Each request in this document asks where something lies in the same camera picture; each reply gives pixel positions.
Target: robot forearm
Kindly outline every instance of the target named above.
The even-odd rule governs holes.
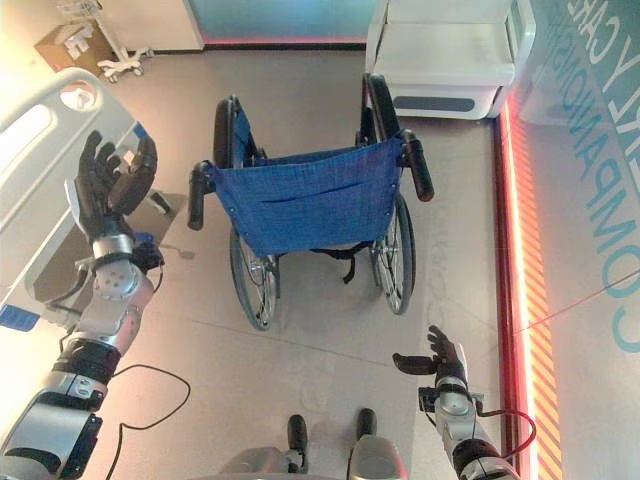
[[[464,382],[445,377],[435,390],[439,390],[433,402],[436,429],[458,478],[519,480],[514,468],[501,458],[478,422],[476,407]]]
[[[93,297],[52,371],[0,449],[0,478],[79,478],[102,420],[94,415],[133,342],[151,282],[132,264],[131,240],[94,242]]]

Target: black strap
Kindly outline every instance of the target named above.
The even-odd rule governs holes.
[[[373,245],[373,242],[360,242],[353,247],[346,250],[335,250],[335,249],[327,249],[327,248],[312,248],[311,251],[314,253],[324,253],[325,255],[329,255],[330,257],[335,258],[336,260],[350,260],[351,265],[349,267],[349,272],[342,277],[342,281],[347,284],[353,277],[356,275],[356,253],[358,253],[363,248],[367,248]]]

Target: cardboard box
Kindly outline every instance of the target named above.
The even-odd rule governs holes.
[[[55,72],[80,67],[99,77],[102,69],[97,63],[116,60],[95,21],[60,25],[36,43],[35,49]]]

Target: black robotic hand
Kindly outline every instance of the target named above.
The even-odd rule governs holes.
[[[432,357],[404,356],[393,354],[393,362],[398,370],[409,375],[436,374],[436,383],[440,378],[454,376],[465,384],[466,373],[461,360],[458,358],[455,345],[435,325],[429,326],[427,339],[431,343]]]
[[[133,232],[124,220],[151,188],[157,167],[155,143],[145,137],[138,144],[130,166],[118,168],[122,160],[108,142],[96,154],[102,135],[93,131],[87,138],[75,179],[80,207],[80,227],[90,242],[97,238]]]

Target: blue label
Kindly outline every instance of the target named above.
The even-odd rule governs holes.
[[[0,310],[0,325],[20,330],[21,332],[31,330],[39,318],[40,315],[13,305],[3,305]]]

